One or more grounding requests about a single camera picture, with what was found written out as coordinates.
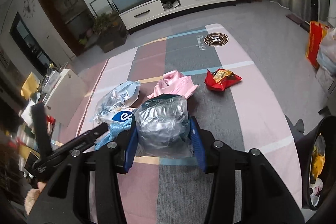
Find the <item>left human hand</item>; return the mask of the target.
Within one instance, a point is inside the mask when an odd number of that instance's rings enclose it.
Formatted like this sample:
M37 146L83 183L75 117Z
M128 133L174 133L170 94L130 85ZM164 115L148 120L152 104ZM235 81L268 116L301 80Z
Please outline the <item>left human hand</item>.
M46 182L41 182L41 181L39 181L39 182L38 182L38 190L39 190L40 192L42 192L43 189L45 188L46 184L47 184Z

